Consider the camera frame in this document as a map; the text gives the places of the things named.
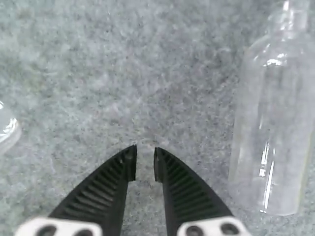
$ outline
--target mounting hole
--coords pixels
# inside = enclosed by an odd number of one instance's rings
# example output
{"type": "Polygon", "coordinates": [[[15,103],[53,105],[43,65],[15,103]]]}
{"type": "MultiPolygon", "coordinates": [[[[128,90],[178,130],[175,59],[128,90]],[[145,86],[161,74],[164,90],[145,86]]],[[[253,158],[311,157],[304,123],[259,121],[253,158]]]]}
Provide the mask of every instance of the mounting hole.
{"type": "Polygon", "coordinates": [[[42,227],[36,234],[36,236],[54,236],[57,228],[53,225],[47,225],[42,227]]]}
{"type": "Polygon", "coordinates": [[[235,225],[229,223],[221,225],[221,230],[225,235],[238,235],[240,233],[235,225]]]}
{"type": "Polygon", "coordinates": [[[186,236],[203,236],[203,231],[198,226],[189,226],[186,229],[186,236]]]}
{"type": "Polygon", "coordinates": [[[91,230],[80,230],[74,236],[93,236],[93,233],[91,230]]]}

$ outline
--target bottle shoulder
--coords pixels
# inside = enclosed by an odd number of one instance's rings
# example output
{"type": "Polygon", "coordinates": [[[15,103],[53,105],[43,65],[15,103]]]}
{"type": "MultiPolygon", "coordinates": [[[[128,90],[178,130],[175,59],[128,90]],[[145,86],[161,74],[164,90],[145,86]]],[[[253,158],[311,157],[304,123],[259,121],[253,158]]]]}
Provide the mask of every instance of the bottle shoulder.
{"type": "Polygon", "coordinates": [[[270,59],[315,57],[315,41],[304,33],[300,35],[284,35],[275,33],[265,35],[254,42],[245,52],[244,60],[264,64],[270,59]]]}

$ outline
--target gray carpet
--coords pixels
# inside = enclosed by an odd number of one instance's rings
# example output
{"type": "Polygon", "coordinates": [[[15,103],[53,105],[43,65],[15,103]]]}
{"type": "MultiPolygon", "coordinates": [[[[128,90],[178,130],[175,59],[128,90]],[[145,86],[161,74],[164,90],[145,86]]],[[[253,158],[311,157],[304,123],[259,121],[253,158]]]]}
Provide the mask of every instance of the gray carpet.
{"type": "Polygon", "coordinates": [[[1,1],[0,99],[24,133],[1,157],[0,235],[47,215],[134,143],[138,181],[128,189],[123,236],[166,235],[155,146],[194,169],[254,236],[313,235],[314,165],[295,216],[248,213],[226,189],[239,66],[272,2],[1,1]]]}

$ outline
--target clear glass bottle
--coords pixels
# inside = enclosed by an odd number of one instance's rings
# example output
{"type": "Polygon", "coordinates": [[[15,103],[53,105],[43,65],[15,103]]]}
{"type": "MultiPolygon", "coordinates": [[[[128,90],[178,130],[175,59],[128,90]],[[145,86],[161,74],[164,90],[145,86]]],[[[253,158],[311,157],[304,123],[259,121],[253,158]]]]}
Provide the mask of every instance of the clear glass bottle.
{"type": "Polygon", "coordinates": [[[286,1],[268,34],[245,53],[229,192],[245,208],[273,215],[299,210],[313,147],[315,44],[309,1],[286,1]]]}
{"type": "Polygon", "coordinates": [[[11,110],[0,101],[0,156],[21,136],[21,127],[11,110]]]}

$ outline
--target bottle body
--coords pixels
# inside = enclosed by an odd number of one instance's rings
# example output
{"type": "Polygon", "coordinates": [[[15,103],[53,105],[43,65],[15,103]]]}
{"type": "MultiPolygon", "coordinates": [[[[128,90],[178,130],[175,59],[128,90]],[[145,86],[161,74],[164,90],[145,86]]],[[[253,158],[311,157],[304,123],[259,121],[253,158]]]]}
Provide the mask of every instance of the bottle body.
{"type": "Polygon", "coordinates": [[[314,48],[307,34],[279,32],[245,55],[229,191],[246,208],[290,215],[300,207],[314,135],[314,48]]]}
{"type": "Polygon", "coordinates": [[[11,110],[0,101],[0,155],[11,148],[21,136],[21,127],[11,110]]]}

